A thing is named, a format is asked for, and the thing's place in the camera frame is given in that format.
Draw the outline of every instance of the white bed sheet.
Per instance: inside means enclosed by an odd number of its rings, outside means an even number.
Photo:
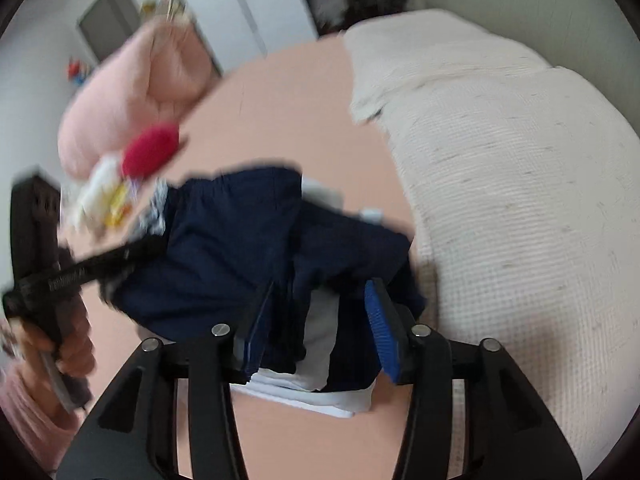
[[[491,36],[491,56],[480,37],[424,57],[434,31],[450,39],[442,19],[423,11],[347,32],[352,112],[388,135],[418,254],[437,269],[439,330],[506,346],[586,478],[640,401],[640,140],[589,82],[513,41]],[[404,26],[415,44],[391,56],[388,32]]]

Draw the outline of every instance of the person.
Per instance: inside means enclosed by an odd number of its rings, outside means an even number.
[[[60,346],[58,368],[72,377],[87,377],[95,368],[94,346],[84,304],[78,299],[73,332]],[[0,409],[15,434],[40,467],[53,473],[80,426],[76,413],[67,413],[54,393],[40,352],[53,343],[38,327],[12,321],[2,328],[2,350],[10,359],[0,384]]]

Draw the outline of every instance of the gray door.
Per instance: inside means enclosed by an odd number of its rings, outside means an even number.
[[[78,25],[95,57],[102,62],[138,30],[140,15],[133,0],[97,0]]]

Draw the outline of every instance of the pink plush toy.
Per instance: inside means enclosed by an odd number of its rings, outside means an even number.
[[[193,25],[164,16],[145,23],[69,103],[58,133],[65,173],[86,180],[103,155],[146,128],[179,123],[217,78]]]
[[[178,124],[155,124],[146,129],[124,150],[122,176],[145,180],[162,168],[178,151]]]

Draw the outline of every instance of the human hand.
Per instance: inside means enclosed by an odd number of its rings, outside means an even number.
[[[83,378],[95,368],[94,345],[89,337],[91,326],[84,303],[80,298],[74,301],[76,304],[71,319],[74,331],[60,346],[56,364],[63,374]],[[12,328],[24,356],[18,373],[27,393],[55,424],[64,426],[68,417],[53,391],[40,356],[40,352],[53,352],[55,345],[41,329],[31,323],[12,320]]]

